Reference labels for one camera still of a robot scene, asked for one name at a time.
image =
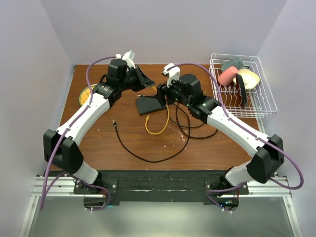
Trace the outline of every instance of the yellow cable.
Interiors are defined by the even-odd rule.
[[[169,118],[170,118],[170,111],[169,111],[168,104],[166,104],[166,107],[167,107],[167,113],[168,113],[167,116],[168,116],[168,118],[167,118],[167,122],[166,122],[165,126],[163,127],[163,129],[162,129],[160,132],[150,132],[150,131],[148,130],[148,128],[147,128],[147,123],[148,123],[148,120],[149,120],[149,118],[150,118],[150,115],[148,115],[148,116],[146,117],[146,121],[145,121],[145,129],[146,129],[147,132],[149,132],[149,133],[152,134],[152,135],[159,135],[159,134],[161,134],[161,133],[166,129],[166,127],[167,127],[167,125],[168,125],[168,123],[169,123]]]

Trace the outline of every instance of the black mounting plate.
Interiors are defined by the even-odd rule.
[[[51,171],[55,176],[58,171]],[[110,205],[119,205],[121,201],[153,202],[203,202],[213,204],[206,196],[208,184],[217,183],[225,170],[100,170],[105,186],[111,193]],[[75,194],[88,194],[86,189],[76,189]],[[240,195],[248,194],[248,187],[239,188]],[[211,194],[223,206],[236,198],[218,198]]]

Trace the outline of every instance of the gray mug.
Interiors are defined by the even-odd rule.
[[[231,66],[236,67],[238,70],[244,66],[243,60],[241,58],[234,58],[234,59],[233,58],[223,58],[221,61],[222,61],[223,72],[225,70],[227,70],[228,68],[230,68]]]

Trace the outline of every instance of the black cable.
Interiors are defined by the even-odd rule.
[[[231,208],[229,208],[228,210],[230,211],[230,210],[232,210],[234,207],[237,207],[236,205],[235,206],[232,206]]]
[[[183,109],[181,109],[179,106],[177,106],[177,108],[176,108],[176,120],[177,120],[177,124],[179,124],[178,126],[179,126],[181,132],[182,132],[187,138],[206,139],[206,138],[213,137],[213,136],[218,132],[218,129],[217,129],[213,134],[208,135],[208,136],[205,136],[205,137],[194,137],[194,136],[190,136],[190,130],[189,130],[189,134],[186,134],[186,133],[184,132],[184,130],[182,129],[182,126],[180,126],[180,122],[179,122],[179,119],[178,119],[178,109],[180,109],[180,110],[185,114],[185,116],[188,117],[188,115],[187,115],[187,113],[186,113]]]
[[[200,125],[198,125],[198,126],[191,126],[191,127],[188,127],[188,126],[184,126],[184,125],[178,124],[177,122],[173,121],[173,119],[172,119],[171,117],[170,117],[169,119],[170,119],[170,121],[173,122],[175,125],[177,125],[177,126],[179,126],[179,127],[183,127],[183,128],[199,128],[199,127],[202,127],[202,126],[204,125],[204,122],[203,122],[202,124],[200,124]]]
[[[152,96],[152,95],[138,95],[138,97],[154,98],[154,96]],[[179,104],[178,104],[178,105],[177,105],[177,108],[176,108],[176,120],[177,120],[177,122],[175,122],[171,117],[169,117],[169,119],[170,119],[171,122],[173,122],[175,125],[177,125],[177,126],[180,128],[180,130],[182,131],[182,133],[183,133],[186,137],[189,137],[190,135],[189,135],[189,134],[186,134],[186,133],[184,132],[184,130],[182,129],[183,127],[184,127],[184,128],[188,128],[188,129],[190,130],[191,128],[199,128],[199,127],[202,127],[202,126],[204,125],[204,123],[202,123],[202,124],[200,124],[200,125],[198,125],[198,126],[184,126],[184,125],[181,125],[180,122],[179,122],[179,119],[178,119],[178,109],[180,109],[180,110],[185,114],[185,116],[188,117],[188,114],[187,114],[183,109],[181,109],[181,108],[179,107]],[[190,138],[193,138],[193,139],[207,139],[207,138],[213,137],[217,132],[218,132],[218,129],[217,129],[214,133],[212,133],[211,135],[208,135],[208,136],[205,136],[205,137],[194,137],[194,136],[190,136]]]
[[[153,96],[153,95],[137,95],[138,97],[147,97],[147,98],[154,98],[155,96]],[[191,126],[191,127],[188,127],[188,126],[184,126],[184,125],[181,125],[181,124],[178,124],[177,122],[175,122],[171,117],[169,118],[170,120],[171,120],[171,122],[173,122],[175,125],[177,125],[177,126],[181,126],[181,127],[184,127],[184,128],[199,128],[199,127],[202,127],[203,125],[204,125],[204,123],[202,123],[202,124],[200,124],[200,125],[198,125],[198,126]]]
[[[189,118],[189,116],[188,116],[187,114],[186,114],[186,117],[187,117],[187,119],[188,119],[188,125],[190,126],[190,118]],[[179,155],[179,154],[185,149],[185,147],[187,146],[187,144],[188,144],[188,142],[189,142],[189,139],[190,139],[190,132],[191,132],[191,130],[189,129],[189,136],[188,136],[188,138],[187,138],[187,141],[186,141],[186,143],[184,144],[183,148],[182,148],[180,151],[178,151],[176,154],[174,154],[174,155],[172,155],[172,156],[170,156],[170,157],[168,157],[168,158],[161,159],[161,160],[154,160],[154,161],[153,161],[153,160],[148,160],[148,159],[142,158],[142,157],[136,155],[135,153],[131,152],[131,151],[123,144],[122,140],[120,139],[120,137],[119,137],[119,132],[118,132],[118,128],[117,128],[117,123],[116,123],[115,120],[113,120],[113,126],[114,126],[114,128],[115,128],[115,132],[117,133],[118,140],[119,140],[120,144],[123,146],[123,148],[124,148],[128,153],[130,153],[131,155],[135,156],[136,158],[139,158],[139,159],[141,159],[142,161],[149,162],[149,163],[159,163],[159,162],[163,162],[163,161],[169,160],[169,159],[174,158],[175,156]]]

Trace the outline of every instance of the white bracket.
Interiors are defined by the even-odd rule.
[[[135,53],[132,50],[130,50],[123,55],[122,60],[125,60],[127,62],[127,65],[132,69],[132,68],[135,68],[135,64],[133,61],[134,57],[135,57]]]
[[[172,68],[168,71],[168,69],[171,68],[172,66],[174,66],[174,64],[169,63],[167,66],[165,66],[163,68],[163,71],[162,71],[162,74],[164,76],[169,75],[169,78],[167,80],[167,87],[170,87],[172,85],[173,80],[179,80],[179,78],[180,78],[180,68],[179,67]]]

